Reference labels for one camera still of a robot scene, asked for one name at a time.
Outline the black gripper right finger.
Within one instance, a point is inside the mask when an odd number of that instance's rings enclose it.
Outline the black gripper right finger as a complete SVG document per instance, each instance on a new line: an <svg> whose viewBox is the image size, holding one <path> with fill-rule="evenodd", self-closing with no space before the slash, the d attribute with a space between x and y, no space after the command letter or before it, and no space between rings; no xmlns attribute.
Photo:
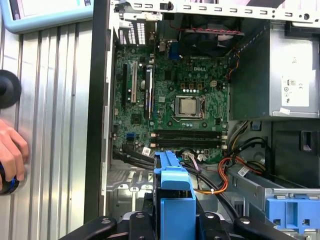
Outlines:
<svg viewBox="0 0 320 240"><path fill-rule="evenodd" d="M197 217L199 240L293 240L294 238L259 220L241 216L232 223L213 212Z"/></svg>

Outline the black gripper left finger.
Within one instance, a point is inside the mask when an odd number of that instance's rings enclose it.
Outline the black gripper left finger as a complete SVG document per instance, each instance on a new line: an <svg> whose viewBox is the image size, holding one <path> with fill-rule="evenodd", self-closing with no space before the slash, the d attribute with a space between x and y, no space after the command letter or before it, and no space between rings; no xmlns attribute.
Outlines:
<svg viewBox="0 0 320 240"><path fill-rule="evenodd" d="M152 218L146 212L129 212L127 218L117 221L111 216L97 217L62 240L153 240Z"/></svg>

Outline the person's bare hand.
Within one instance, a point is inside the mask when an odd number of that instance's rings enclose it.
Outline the person's bare hand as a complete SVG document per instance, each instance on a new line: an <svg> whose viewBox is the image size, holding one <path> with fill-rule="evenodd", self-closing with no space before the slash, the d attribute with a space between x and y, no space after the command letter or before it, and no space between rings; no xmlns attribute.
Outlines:
<svg viewBox="0 0 320 240"><path fill-rule="evenodd" d="M25 162L29 156L28 143L11 126L0 120L0 163L4 169L5 181L14 177L18 181L25 178Z"/></svg>

